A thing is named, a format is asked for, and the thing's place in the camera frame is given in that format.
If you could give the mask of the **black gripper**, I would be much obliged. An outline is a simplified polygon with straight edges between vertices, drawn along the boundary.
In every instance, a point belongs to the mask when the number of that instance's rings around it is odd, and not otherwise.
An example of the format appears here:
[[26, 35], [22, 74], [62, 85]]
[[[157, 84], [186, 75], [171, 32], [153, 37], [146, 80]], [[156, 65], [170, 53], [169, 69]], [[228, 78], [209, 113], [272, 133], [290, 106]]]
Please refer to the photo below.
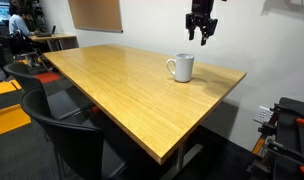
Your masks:
[[194, 39], [195, 28], [199, 27], [202, 33], [201, 46], [206, 45], [208, 37], [215, 32], [217, 19], [211, 18], [214, 0], [192, 0], [191, 12], [186, 15], [186, 29], [189, 31], [189, 40]]

